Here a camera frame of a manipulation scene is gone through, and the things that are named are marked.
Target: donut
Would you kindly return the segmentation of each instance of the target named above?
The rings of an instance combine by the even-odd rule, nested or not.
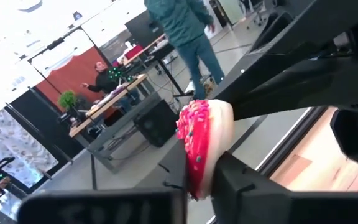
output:
[[[183,107],[177,138],[185,140],[189,192],[205,199],[211,192],[215,164],[229,149],[234,134],[233,110],[220,100],[195,100]]]

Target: man in green jacket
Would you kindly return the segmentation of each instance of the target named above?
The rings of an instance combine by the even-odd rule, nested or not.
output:
[[[204,33],[206,26],[211,32],[215,31],[215,26],[203,0],[145,0],[144,4],[151,19],[161,24],[169,42],[189,68],[196,89],[195,98],[205,99],[198,58],[204,62],[217,84],[224,74]]]

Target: man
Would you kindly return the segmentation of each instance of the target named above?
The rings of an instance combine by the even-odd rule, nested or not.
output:
[[[199,82],[198,58],[204,62],[217,84],[224,78],[204,33],[206,26],[211,32],[215,31],[213,17],[208,14],[206,6],[202,0],[145,0],[145,6],[151,19],[164,28],[165,35],[189,68],[195,85],[195,98],[205,99],[203,85]]]
[[[95,93],[103,91],[105,94],[109,94],[118,87],[119,83],[116,79],[111,78],[109,76],[108,68],[104,63],[96,62],[94,68],[98,72],[94,85],[82,83],[81,87],[87,88]],[[124,111],[128,112],[132,108],[132,101],[135,105],[140,102],[139,92],[136,89],[131,90],[127,96],[123,96],[118,102],[122,106]]]

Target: computer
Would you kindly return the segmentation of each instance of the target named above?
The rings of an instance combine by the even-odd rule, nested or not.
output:
[[[136,44],[143,48],[146,48],[164,34],[162,26],[151,20],[147,10],[125,23],[125,26],[132,34]]]
[[[100,50],[107,57],[107,59],[111,63],[113,63],[115,60],[117,60],[117,58],[122,55],[125,49],[127,49],[125,42],[130,37],[131,33],[128,30],[124,30],[117,36],[113,37],[111,40],[103,44],[100,47]]]

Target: desk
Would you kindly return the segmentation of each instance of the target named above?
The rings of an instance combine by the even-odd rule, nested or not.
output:
[[[162,40],[165,37],[164,35],[161,35],[159,38],[157,38],[155,41],[153,41],[151,44],[149,44],[148,46],[146,46],[143,50],[141,50],[140,52],[138,52],[137,54],[135,54],[132,58],[125,58],[124,57],[124,62],[122,63],[123,66],[127,66],[130,63],[132,63],[134,60],[136,60],[139,56],[141,56],[144,52],[148,51],[151,47],[153,47],[158,41]]]
[[[144,52],[148,51],[151,47],[153,47],[158,41],[160,41],[162,38],[164,38],[165,35],[161,35],[159,38],[157,38],[155,41],[153,41],[151,44],[149,44],[147,47],[145,47],[143,50],[141,50],[139,53],[134,55],[130,59],[126,59],[124,57],[124,63],[123,65],[126,66],[136,60],[140,55],[142,55]],[[158,46],[156,49],[150,52],[150,55],[154,56],[154,60],[158,62],[164,73],[167,75],[167,77],[171,80],[172,84],[175,86],[175,88],[178,90],[179,95],[174,95],[174,97],[178,96],[192,96],[193,94],[184,93],[183,90],[180,88],[179,84],[173,77],[173,75],[170,73],[169,69],[165,66],[165,63],[162,61],[164,57],[166,57],[169,53],[172,52],[174,48],[169,44],[167,41],[166,43],[162,44],[161,46]]]
[[[99,108],[97,111],[95,111],[91,116],[89,116],[85,121],[83,121],[81,124],[79,124],[78,126],[72,127],[70,129],[70,132],[68,133],[68,135],[72,138],[75,138],[76,136],[79,135],[79,133],[84,130],[89,124],[91,124],[93,122],[93,120],[95,120],[96,118],[98,118],[100,115],[102,115],[108,108],[112,107],[113,104],[115,104],[119,99],[121,99],[123,96],[125,96],[125,94],[128,93],[129,90],[133,90],[135,88],[138,88],[139,91],[147,96],[148,93],[146,92],[146,90],[144,89],[144,87],[142,86],[144,85],[146,87],[146,89],[152,93],[154,92],[154,88],[153,86],[149,83],[149,81],[147,81],[147,75],[138,75],[137,80],[135,80],[132,83],[129,83],[126,86],[126,89],[123,90],[122,92],[120,92],[119,94],[117,94],[115,97],[111,98],[111,100],[109,100],[107,103],[105,103],[101,108]]]
[[[112,126],[107,127],[93,142],[91,142],[86,149],[94,155],[94,157],[105,166],[112,173],[115,171],[115,167],[112,164],[114,159],[111,154],[127,139],[137,132],[136,127],[131,127],[123,134],[119,134],[119,131],[128,127],[139,114],[143,111],[148,111],[161,101],[161,97],[157,92],[151,93],[148,97],[142,100],[138,105],[134,106],[128,113],[115,122]]]

